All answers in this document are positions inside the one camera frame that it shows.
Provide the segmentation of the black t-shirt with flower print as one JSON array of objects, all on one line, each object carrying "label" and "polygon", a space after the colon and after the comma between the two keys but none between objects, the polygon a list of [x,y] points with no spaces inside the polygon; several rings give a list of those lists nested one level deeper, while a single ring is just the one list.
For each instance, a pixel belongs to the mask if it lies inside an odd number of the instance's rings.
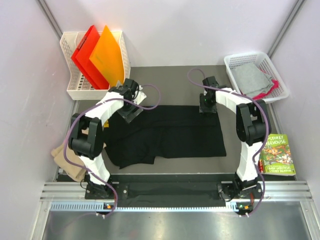
[{"label": "black t-shirt with flower print", "polygon": [[193,105],[160,105],[130,123],[115,113],[104,129],[105,151],[123,169],[154,164],[156,157],[211,158],[227,155],[219,116]]}]

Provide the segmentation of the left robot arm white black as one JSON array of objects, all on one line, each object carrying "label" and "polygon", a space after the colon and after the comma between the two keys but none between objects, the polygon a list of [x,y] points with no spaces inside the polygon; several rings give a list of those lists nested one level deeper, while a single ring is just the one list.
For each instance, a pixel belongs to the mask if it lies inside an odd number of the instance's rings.
[{"label": "left robot arm white black", "polygon": [[138,105],[146,98],[142,87],[132,79],[111,87],[94,107],[84,113],[74,114],[68,136],[68,147],[84,163],[89,174],[86,193],[89,199],[107,199],[114,191],[102,151],[104,149],[104,124],[114,113],[130,123],[143,109]]}]

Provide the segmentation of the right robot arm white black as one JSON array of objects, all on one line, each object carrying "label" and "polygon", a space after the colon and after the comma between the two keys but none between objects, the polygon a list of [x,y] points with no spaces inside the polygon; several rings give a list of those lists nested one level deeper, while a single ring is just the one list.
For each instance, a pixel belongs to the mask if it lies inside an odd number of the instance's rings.
[{"label": "right robot arm white black", "polygon": [[217,111],[217,104],[225,106],[235,114],[235,129],[241,141],[239,166],[232,185],[222,186],[220,195],[230,201],[235,196],[245,198],[258,186],[258,161],[260,152],[271,132],[267,106],[264,100],[252,100],[231,88],[219,85],[214,76],[206,77],[202,84],[204,93],[199,95],[200,111]]}]

